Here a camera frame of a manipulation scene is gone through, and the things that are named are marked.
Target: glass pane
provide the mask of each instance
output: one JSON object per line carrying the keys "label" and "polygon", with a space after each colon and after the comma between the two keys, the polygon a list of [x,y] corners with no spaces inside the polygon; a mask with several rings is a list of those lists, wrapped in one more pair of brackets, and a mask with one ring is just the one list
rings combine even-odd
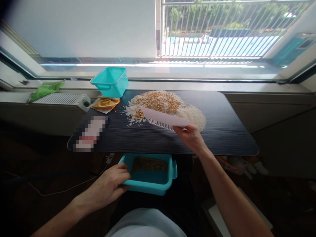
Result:
{"label": "glass pane", "polygon": [[310,0],[20,0],[0,43],[41,78],[89,80],[125,67],[130,79],[282,81],[314,47],[315,12]]}

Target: person's left hand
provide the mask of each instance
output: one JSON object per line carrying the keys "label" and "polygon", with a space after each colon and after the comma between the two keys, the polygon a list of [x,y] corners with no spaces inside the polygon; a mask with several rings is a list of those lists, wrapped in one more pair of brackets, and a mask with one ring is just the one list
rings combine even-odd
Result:
{"label": "person's left hand", "polygon": [[74,198],[72,202],[83,211],[85,215],[101,209],[115,201],[130,186],[121,185],[131,179],[127,166],[119,163],[106,170],[86,191]]}

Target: turquoise plastic basket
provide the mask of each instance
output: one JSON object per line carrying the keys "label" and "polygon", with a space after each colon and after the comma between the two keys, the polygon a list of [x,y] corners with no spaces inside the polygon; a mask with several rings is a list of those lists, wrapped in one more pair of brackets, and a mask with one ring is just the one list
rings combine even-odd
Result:
{"label": "turquoise plastic basket", "polygon": [[[137,156],[155,158],[166,161],[168,164],[168,171],[153,171],[153,170],[138,170],[131,173],[133,161]],[[120,159],[119,163],[124,162],[127,165],[128,172],[131,174],[131,180],[123,182],[125,185],[131,185],[131,191],[142,193],[156,194],[163,196],[171,187],[172,180],[177,178],[177,162],[172,160],[170,154],[135,154],[125,153]]]}
{"label": "turquoise plastic basket", "polygon": [[95,85],[106,97],[121,98],[128,87],[126,68],[106,67],[90,83]]}

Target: balcony railing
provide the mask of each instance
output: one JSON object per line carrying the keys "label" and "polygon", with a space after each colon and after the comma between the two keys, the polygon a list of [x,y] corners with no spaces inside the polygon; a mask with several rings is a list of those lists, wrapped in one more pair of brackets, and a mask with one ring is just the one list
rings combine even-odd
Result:
{"label": "balcony railing", "polygon": [[161,0],[158,56],[262,58],[311,2]]}

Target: table top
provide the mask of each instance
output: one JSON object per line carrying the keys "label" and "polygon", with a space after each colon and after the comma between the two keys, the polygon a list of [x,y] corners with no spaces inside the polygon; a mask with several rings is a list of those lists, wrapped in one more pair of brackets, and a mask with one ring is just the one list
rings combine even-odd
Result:
{"label": "table top", "polygon": [[[126,90],[120,103],[107,114],[108,126],[100,133],[93,151],[128,152],[128,153],[169,153],[193,154],[180,140],[175,132],[154,126],[148,122],[129,125],[124,106],[134,96],[144,90]],[[201,135],[207,147],[214,155],[255,156],[259,148],[244,127],[229,101],[220,92],[210,91],[170,91],[178,94],[186,103],[192,104],[202,111],[206,117],[206,128]],[[106,114],[90,109],[77,132],[68,142],[72,150],[73,144],[84,127],[90,123],[91,116]]]}

